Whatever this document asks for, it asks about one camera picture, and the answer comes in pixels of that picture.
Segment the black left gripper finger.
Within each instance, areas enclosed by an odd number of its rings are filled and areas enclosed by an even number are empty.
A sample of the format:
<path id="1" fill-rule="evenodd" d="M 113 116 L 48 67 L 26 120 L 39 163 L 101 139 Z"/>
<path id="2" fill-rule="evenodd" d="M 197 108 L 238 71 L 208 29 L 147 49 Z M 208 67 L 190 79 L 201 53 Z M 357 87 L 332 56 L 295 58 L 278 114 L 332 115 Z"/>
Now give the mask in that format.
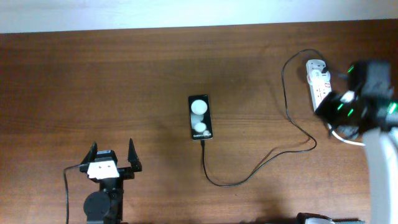
<path id="1" fill-rule="evenodd" d="M 128 149 L 128 156 L 127 160 L 131 165 L 131 168 L 134 172 L 141 172 L 142 171 L 142 164 L 139 160 L 139 157 L 136 153 L 134 142 L 132 139 L 129 140 L 129 149 Z"/>
<path id="2" fill-rule="evenodd" d="M 98 152 L 98 147 L 97 147 L 97 143 L 94 142 L 91 147 L 90 150 L 88 151 L 87 155 L 84 157 L 84 159 L 81 161 L 81 165 L 86 165 L 91 163 L 92 161 L 95 160 L 96 158 L 96 154 Z"/>

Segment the white power strip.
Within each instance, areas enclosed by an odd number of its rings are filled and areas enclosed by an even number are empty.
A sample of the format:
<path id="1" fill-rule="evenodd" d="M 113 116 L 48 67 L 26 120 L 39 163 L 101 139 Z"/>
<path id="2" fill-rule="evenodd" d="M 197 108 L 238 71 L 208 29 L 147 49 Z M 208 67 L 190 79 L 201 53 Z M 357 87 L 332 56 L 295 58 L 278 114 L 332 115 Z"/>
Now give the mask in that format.
<path id="1" fill-rule="evenodd" d="M 308 81 L 312 97 L 313 110 L 315 111 L 325 97 L 331 92 L 330 81 Z"/>

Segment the black smartphone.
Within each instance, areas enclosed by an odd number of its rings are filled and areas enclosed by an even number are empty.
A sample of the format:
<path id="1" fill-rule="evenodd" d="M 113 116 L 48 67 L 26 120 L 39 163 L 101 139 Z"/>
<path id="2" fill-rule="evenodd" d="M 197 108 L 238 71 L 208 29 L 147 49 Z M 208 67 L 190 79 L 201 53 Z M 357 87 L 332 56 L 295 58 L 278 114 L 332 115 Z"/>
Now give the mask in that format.
<path id="1" fill-rule="evenodd" d="M 202 141 L 213 138 L 211 111 L 208 95 L 193 95 L 188 97 L 191 138 Z"/>

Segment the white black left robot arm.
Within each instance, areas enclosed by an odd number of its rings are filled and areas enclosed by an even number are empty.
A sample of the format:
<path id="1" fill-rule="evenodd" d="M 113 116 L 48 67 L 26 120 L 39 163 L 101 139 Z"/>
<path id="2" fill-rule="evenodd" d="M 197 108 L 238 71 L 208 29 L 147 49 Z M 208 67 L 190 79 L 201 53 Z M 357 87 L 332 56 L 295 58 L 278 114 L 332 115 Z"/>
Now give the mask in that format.
<path id="1" fill-rule="evenodd" d="M 127 167 L 118 167 L 118 158 L 113 150 L 99 151 L 93 143 L 80 164 L 80 172 L 85 173 L 99 190 L 89 194 L 83 210 L 87 223 L 121 223 L 123 220 L 124 181 L 134 178 L 142 171 L 142 164 L 137 156 L 134 142 L 129 140 Z"/>

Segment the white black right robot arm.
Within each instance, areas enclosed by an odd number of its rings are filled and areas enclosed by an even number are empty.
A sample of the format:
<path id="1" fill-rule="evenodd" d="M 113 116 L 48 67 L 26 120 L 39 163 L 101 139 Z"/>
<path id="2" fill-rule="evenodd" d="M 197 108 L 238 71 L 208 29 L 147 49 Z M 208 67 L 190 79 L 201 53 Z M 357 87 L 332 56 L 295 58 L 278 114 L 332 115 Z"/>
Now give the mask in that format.
<path id="1" fill-rule="evenodd" d="M 397 100 L 391 65 L 359 60 L 348 71 L 351 99 L 329 93 L 315 114 L 333 129 L 357 128 L 368 162 L 371 223 L 397 223 Z"/>

